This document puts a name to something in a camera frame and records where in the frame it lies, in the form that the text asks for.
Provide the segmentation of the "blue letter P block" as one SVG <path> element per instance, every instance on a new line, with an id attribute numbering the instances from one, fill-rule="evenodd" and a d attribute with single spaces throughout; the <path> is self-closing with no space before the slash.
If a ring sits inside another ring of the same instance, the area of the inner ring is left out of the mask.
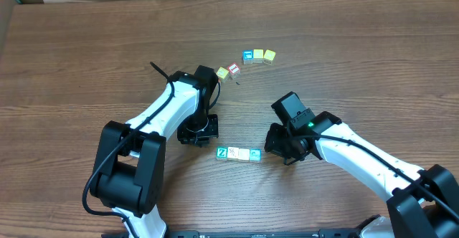
<path id="1" fill-rule="evenodd" d="M 250 149 L 249 161 L 259 163 L 261 162 L 262 151 L 260 149 Z"/>

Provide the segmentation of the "green letter Z block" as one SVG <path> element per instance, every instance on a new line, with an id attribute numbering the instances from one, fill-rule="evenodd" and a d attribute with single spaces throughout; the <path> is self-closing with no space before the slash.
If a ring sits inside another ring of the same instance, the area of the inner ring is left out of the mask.
<path id="1" fill-rule="evenodd" d="M 216 159 L 226 161 L 228 158 L 228 147 L 217 147 Z"/>

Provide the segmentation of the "white picture block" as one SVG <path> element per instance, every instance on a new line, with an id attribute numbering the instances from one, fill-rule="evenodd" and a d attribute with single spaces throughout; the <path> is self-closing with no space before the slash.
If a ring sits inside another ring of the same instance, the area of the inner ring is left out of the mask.
<path id="1" fill-rule="evenodd" d="M 227 159 L 232 160 L 232 161 L 238 161 L 239 160 L 239 148 L 236 147 L 229 147 L 227 149 Z"/>

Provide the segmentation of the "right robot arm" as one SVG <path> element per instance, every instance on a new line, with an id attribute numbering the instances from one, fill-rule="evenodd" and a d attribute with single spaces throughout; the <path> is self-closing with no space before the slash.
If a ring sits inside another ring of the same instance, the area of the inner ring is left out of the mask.
<path id="1" fill-rule="evenodd" d="M 387 205 L 389 216 L 362 222 L 355 237 L 458 237 L 458 182 L 446 168 L 425 170 L 395 158 L 328 112 L 305 110 L 280 119 L 268 131 L 268 153 L 286 166 L 314 155 L 351 174 Z"/>

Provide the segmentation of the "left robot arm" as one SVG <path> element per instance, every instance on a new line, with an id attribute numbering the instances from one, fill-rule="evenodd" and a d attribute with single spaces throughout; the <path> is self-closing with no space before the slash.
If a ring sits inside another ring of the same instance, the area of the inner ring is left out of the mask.
<path id="1" fill-rule="evenodd" d="M 218 136 L 218 117 L 209 113 L 215 104 L 219 78 L 212 68 L 198 66 L 194 74 L 175 72 L 166 88 L 140 115 L 126 123 L 110 121 L 101 133 L 93 173 L 82 195 L 98 198 L 126 230 L 121 237 L 165 237 L 167 225 L 157 202 L 164 181 L 166 142 L 173 135 L 182 144 L 205 146 Z"/>

